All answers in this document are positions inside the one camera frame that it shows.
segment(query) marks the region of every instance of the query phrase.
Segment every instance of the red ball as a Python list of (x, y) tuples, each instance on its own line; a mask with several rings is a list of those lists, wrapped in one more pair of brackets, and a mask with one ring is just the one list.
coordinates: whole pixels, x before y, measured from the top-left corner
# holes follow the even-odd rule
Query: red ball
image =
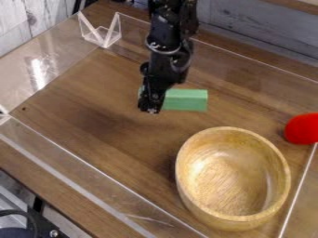
[(285, 128), (285, 137), (294, 144), (318, 142), (318, 112), (293, 117)]

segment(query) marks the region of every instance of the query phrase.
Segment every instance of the wooden bowl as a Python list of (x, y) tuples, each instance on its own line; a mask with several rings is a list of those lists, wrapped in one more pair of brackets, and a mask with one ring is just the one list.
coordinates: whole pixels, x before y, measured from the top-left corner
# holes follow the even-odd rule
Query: wooden bowl
[(186, 207), (214, 228), (255, 228), (287, 199), (287, 162), (271, 142), (251, 131), (215, 127), (199, 132), (179, 151), (175, 169)]

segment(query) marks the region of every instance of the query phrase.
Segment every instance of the black robotic arm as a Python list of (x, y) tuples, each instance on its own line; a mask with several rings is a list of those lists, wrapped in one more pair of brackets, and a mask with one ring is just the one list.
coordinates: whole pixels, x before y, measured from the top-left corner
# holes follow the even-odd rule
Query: black robotic arm
[(148, 0), (150, 35), (146, 45), (150, 62), (140, 66), (144, 75), (139, 94), (140, 111), (159, 113), (167, 90), (186, 80), (194, 51), (190, 37), (199, 28), (198, 0)]

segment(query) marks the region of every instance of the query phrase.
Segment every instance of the green sponge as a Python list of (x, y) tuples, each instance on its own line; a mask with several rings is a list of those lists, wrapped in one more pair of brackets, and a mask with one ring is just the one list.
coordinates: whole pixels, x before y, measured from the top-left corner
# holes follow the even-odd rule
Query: green sponge
[(196, 111), (207, 110), (207, 90), (170, 89), (166, 94), (163, 110)]

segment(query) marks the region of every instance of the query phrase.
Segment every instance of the wooden tabletop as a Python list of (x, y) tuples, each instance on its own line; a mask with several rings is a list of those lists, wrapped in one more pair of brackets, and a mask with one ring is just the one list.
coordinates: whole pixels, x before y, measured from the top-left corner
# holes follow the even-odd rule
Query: wooden tabletop
[[(105, 7), (103, 2), (91, 7), (91, 17)], [(130, 39), (120, 44), (130, 49)], [(175, 157), (188, 137), (208, 127), (252, 130), (286, 156), (293, 194), (309, 146), (290, 145), (282, 131), (294, 115), (317, 111), (317, 83), (204, 44), (196, 44), (190, 76), (180, 87), (208, 90), (207, 112), (142, 113), (136, 109), (140, 82), (139, 62), (99, 48), (12, 115), (208, 237), (275, 237), (289, 203), (272, 221), (246, 232), (216, 231), (191, 216), (176, 191)], [(95, 237), (140, 237), (8, 145), (0, 143), (0, 149), (1, 168)], [(291, 227), (291, 237), (301, 237), (297, 234), (306, 234), (307, 223), (291, 222), (303, 228)]]

